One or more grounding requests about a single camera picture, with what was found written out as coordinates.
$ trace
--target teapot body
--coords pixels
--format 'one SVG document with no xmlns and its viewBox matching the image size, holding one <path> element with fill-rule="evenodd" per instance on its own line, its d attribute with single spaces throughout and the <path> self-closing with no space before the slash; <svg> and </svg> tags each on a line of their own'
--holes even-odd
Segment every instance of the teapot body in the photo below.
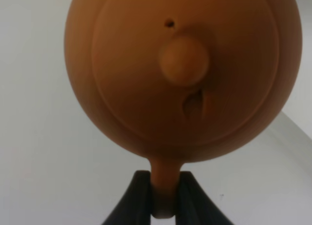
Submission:
<svg viewBox="0 0 312 225">
<path fill-rule="evenodd" d="M 295 0 L 73 0 L 65 33 L 68 76 L 92 122 L 135 154 L 183 163 L 263 131 L 301 48 Z"/>
</svg>

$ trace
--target white background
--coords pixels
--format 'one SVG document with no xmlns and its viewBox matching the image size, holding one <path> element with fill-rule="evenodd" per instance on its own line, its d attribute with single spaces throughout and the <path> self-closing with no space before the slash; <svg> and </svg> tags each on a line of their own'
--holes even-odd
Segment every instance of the white background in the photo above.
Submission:
<svg viewBox="0 0 312 225">
<path fill-rule="evenodd" d="M 0 0 L 1 225 L 98 225 L 133 173 L 149 169 L 102 135 L 72 92 L 63 56 L 70 1 Z M 298 3 L 304 52 L 284 111 L 312 137 L 312 0 Z M 310 158 L 311 140 L 281 114 L 249 145 L 185 169 L 237 225 L 311 224 Z"/>
</svg>

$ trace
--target white wall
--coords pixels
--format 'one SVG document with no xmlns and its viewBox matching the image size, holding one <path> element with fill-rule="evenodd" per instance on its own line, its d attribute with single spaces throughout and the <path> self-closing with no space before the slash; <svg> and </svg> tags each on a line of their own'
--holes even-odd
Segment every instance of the white wall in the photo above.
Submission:
<svg viewBox="0 0 312 225">
<path fill-rule="evenodd" d="M 0 0 L 1 225 L 98 225 L 132 174 L 149 169 L 103 136 L 74 97 L 63 58 L 70 1 Z M 246 147 L 184 169 L 237 225 L 310 224 L 311 150 L 281 114 Z"/>
<path fill-rule="evenodd" d="M 283 111 L 312 138 L 312 0 L 297 0 L 302 20 L 303 53 L 299 75 Z"/>
</svg>

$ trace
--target teapot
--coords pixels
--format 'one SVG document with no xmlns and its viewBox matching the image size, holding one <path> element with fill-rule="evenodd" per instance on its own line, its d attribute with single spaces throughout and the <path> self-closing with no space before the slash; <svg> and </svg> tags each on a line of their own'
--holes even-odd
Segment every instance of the teapot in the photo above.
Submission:
<svg viewBox="0 0 312 225">
<path fill-rule="evenodd" d="M 65 32 L 83 110 L 150 161 L 167 198 L 184 163 L 228 154 L 272 122 L 301 49 L 295 0 L 73 0 Z"/>
</svg>

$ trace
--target round lid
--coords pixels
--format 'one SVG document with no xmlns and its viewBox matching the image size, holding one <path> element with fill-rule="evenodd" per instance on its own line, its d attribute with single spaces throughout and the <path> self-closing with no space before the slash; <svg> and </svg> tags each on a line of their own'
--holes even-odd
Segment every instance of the round lid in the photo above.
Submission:
<svg viewBox="0 0 312 225">
<path fill-rule="evenodd" d="M 278 59 L 266 0 L 109 0 L 92 44 L 111 113 L 143 139 L 175 146 L 208 144 L 248 122 Z"/>
</svg>

